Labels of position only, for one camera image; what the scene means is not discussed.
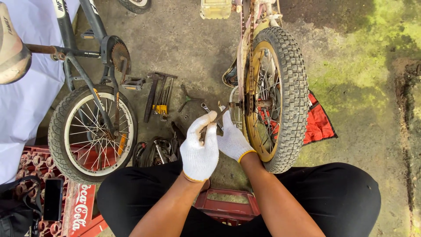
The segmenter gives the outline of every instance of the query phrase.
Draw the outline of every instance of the bicycle seat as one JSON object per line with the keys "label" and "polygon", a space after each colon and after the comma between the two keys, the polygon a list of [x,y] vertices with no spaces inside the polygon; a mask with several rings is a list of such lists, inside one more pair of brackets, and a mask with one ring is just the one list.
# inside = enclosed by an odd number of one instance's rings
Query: bicycle seat
{"label": "bicycle seat", "polygon": [[9,84],[28,72],[32,54],[13,28],[3,2],[0,2],[0,16],[0,84]]}

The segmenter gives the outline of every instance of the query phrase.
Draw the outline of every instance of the smartphone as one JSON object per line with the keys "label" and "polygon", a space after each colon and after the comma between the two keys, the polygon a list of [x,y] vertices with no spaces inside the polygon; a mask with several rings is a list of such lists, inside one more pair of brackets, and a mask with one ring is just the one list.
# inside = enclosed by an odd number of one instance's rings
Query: smartphone
{"label": "smartphone", "polygon": [[45,181],[44,214],[45,221],[61,219],[61,204],[63,202],[63,180],[49,178]]}

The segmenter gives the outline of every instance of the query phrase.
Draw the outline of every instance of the bmx bike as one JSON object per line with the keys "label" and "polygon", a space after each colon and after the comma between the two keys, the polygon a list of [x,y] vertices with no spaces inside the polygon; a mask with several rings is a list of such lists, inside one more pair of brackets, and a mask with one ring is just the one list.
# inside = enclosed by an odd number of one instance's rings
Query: bmx bike
{"label": "bmx bike", "polygon": [[222,81],[234,87],[230,96],[234,124],[266,170],[282,173],[294,164],[303,145],[309,91],[301,50],[282,28],[279,7],[272,9],[274,2],[235,0],[242,33],[236,58]]}
{"label": "bmx bike", "polygon": [[[129,162],[137,138],[136,113],[127,98],[119,92],[115,69],[121,72],[120,83],[131,73],[130,54],[123,40],[107,35],[93,0],[80,0],[91,26],[82,37],[99,41],[98,51],[80,50],[76,46],[65,0],[52,1],[64,47],[24,44],[17,35],[7,7],[0,2],[3,24],[0,84],[21,79],[29,70],[32,53],[50,54],[54,61],[63,61],[70,93],[55,109],[48,128],[48,146],[54,164],[73,181],[95,184]],[[104,71],[99,84],[94,84],[76,57],[101,59]],[[73,75],[71,65],[79,75]],[[86,86],[78,89],[74,81]]]}

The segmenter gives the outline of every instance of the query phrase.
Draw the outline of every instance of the hand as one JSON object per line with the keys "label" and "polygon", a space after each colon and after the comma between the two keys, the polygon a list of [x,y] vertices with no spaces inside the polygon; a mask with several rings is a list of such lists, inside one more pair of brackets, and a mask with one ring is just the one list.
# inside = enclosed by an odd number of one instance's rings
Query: hand
{"label": "hand", "polygon": [[[216,118],[216,112],[196,119],[187,131],[186,140],[180,146],[183,159],[183,172],[191,181],[203,182],[213,173],[218,164],[219,151],[216,141],[216,124],[212,121]],[[200,131],[207,127],[205,141],[201,142]]]}
{"label": "hand", "polygon": [[242,132],[232,124],[229,111],[225,112],[222,122],[224,123],[224,135],[218,136],[218,147],[224,154],[239,163],[245,154],[256,152],[245,139]]}

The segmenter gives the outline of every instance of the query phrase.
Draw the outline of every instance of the white cloth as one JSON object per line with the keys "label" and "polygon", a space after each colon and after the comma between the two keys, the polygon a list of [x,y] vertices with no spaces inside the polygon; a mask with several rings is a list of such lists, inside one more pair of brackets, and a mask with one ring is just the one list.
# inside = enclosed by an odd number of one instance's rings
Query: white cloth
{"label": "white cloth", "polygon": [[222,122],[224,123],[224,135],[217,137],[218,147],[222,153],[240,162],[245,154],[255,151],[242,132],[232,123],[229,111],[223,115]]}
{"label": "white cloth", "polygon": [[[219,150],[216,141],[216,112],[211,111],[196,119],[187,131],[186,140],[180,146],[183,172],[194,181],[205,181],[218,164]],[[204,142],[199,141],[200,131],[207,126]]]}
{"label": "white cloth", "polygon": [[[51,0],[1,0],[24,43],[63,46]],[[78,0],[67,0],[70,18],[79,8]],[[33,54],[28,73],[19,81],[0,85],[0,184],[15,179],[24,145],[36,137],[64,83],[62,62],[50,55]]]}

